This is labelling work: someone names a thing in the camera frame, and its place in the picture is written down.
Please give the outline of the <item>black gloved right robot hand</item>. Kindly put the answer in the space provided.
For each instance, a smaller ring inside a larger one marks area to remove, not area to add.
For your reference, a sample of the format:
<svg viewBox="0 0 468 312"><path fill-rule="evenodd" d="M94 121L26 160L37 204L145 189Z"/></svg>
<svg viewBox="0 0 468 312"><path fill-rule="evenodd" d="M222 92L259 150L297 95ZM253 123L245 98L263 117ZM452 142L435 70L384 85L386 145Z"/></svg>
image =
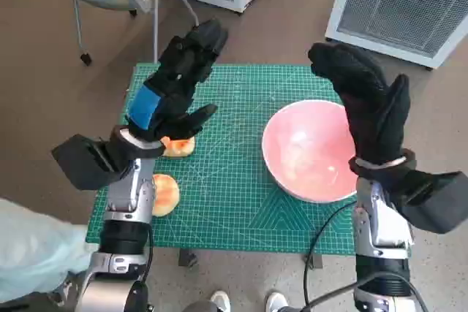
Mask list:
<svg viewBox="0 0 468 312"><path fill-rule="evenodd" d="M315 43L308 57L312 72L332 83L344 105L355 156L376 165L401 158L409 78L400 74L387 84L371 56L345 44Z"/></svg>

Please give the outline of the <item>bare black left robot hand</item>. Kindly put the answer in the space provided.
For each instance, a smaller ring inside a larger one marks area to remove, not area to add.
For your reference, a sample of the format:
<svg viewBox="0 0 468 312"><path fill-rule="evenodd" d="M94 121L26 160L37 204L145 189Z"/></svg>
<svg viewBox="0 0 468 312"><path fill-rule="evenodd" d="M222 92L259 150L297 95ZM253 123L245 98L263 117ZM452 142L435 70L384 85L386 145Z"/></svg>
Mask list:
<svg viewBox="0 0 468 312"><path fill-rule="evenodd" d="M197 84L205 82L226 44L227 29L210 19L185 36L174 36L159 57L159 68L135 94L128 113L132 135L154 142L169 137L188 140L216 112L207 104L189 113Z"/></svg>

